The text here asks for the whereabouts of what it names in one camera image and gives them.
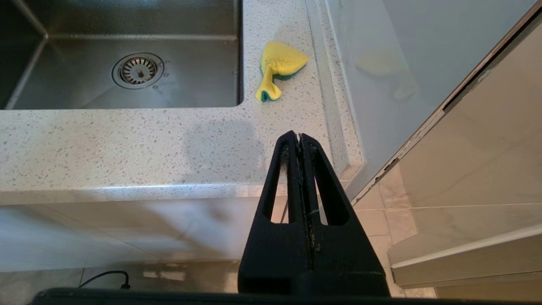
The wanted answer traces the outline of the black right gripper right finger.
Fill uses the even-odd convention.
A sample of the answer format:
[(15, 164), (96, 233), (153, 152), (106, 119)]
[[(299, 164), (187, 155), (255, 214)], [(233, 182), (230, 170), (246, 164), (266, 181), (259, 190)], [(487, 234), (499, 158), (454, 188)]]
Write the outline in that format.
[(321, 145), (300, 135), (309, 270), (300, 291), (319, 296), (389, 297), (384, 268)]

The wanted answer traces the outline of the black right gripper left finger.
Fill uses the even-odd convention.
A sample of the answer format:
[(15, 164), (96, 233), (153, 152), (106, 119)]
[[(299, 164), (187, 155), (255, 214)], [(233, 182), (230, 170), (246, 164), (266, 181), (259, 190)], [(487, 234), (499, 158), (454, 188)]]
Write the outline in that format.
[[(314, 294), (314, 242), (310, 235), (314, 192), (302, 157), (294, 131), (277, 139), (241, 259), (240, 293)], [(287, 224), (271, 220), (282, 166), (286, 167)]]

